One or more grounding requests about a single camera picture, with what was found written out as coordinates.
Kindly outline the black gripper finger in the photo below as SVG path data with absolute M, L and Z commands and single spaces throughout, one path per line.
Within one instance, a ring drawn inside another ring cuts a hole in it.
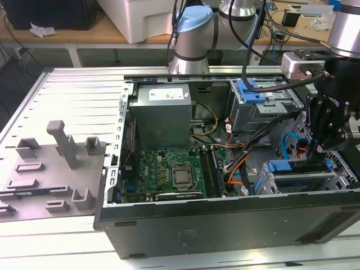
M 313 101 L 313 148 L 311 162 L 320 163 L 326 151 L 342 150 L 349 140 L 349 107 L 336 106 L 330 100 Z
M 306 126 L 308 127 L 309 134 L 310 134 L 310 143 L 307 149 L 307 160 L 310 161 L 312 157 L 312 148 L 313 148 L 313 130 L 312 130 L 312 111 L 313 111 L 313 101 L 314 97 L 311 94 L 307 95 L 305 108 L 306 108 Z

